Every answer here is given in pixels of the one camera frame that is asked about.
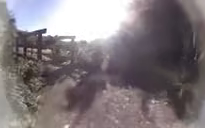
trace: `lens flare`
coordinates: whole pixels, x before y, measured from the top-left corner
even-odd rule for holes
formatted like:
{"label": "lens flare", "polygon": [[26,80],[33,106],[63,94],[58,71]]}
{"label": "lens flare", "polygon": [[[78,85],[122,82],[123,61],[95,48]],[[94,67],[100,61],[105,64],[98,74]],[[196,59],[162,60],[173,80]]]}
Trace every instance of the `lens flare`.
{"label": "lens flare", "polygon": [[77,40],[107,38],[119,29],[129,0],[66,0],[47,23],[51,35],[76,35]]}

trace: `sky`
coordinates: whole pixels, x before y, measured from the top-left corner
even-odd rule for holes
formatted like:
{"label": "sky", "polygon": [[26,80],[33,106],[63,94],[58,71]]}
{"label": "sky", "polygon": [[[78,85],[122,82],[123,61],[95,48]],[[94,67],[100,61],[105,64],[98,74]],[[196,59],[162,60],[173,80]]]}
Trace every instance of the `sky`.
{"label": "sky", "polygon": [[129,0],[7,0],[22,30],[47,28],[50,35],[94,40],[114,35],[126,19]]}

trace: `dirt path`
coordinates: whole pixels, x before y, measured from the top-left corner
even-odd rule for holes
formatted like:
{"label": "dirt path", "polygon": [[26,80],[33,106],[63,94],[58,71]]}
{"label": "dirt path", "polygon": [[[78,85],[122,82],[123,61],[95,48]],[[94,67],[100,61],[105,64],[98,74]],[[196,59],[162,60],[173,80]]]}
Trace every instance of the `dirt path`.
{"label": "dirt path", "polygon": [[67,111],[65,88],[72,80],[55,85],[44,98],[37,128],[184,128],[165,100],[150,99],[142,106],[143,93],[134,89],[114,87],[95,95],[89,109]]}

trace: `wooden structure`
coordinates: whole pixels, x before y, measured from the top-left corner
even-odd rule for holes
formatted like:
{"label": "wooden structure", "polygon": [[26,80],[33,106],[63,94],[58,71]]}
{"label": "wooden structure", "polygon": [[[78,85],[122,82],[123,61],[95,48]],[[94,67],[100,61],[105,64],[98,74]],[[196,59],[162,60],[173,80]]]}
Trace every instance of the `wooden structure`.
{"label": "wooden structure", "polygon": [[[47,32],[47,29],[40,29],[36,30],[33,32],[23,32],[19,31],[17,34],[16,38],[16,43],[15,43],[15,54],[16,54],[16,60],[18,60],[19,57],[27,58],[27,59],[32,59],[32,60],[42,60],[42,56],[46,56],[44,53],[42,53],[42,50],[48,50],[50,49],[53,51],[53,45],[55,45],[56,39],[50,40],[50,41],[45,41],[43,40],[45,34]],[[28,38],[34,37],[36,38],[36,41],[30,41]],[[75,36],[59,36],[57,37],[58,40],[66,40],[68,39],[71,44],[75,44]],[[75,54],[75,48],[69,48],[71,52],[71,58],[73,58]]]}

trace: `sunlight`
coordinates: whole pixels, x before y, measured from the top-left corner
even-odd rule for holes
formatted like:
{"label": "sunlight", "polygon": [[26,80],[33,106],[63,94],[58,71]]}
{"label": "sunlight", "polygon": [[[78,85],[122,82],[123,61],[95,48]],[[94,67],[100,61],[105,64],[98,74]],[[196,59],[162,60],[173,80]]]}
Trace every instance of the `sunlight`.
{"label": "sunlight", "polygon": [[124,21],[129,0],[66,0],[48,19],[48,34],[94,40],[113,35]]}

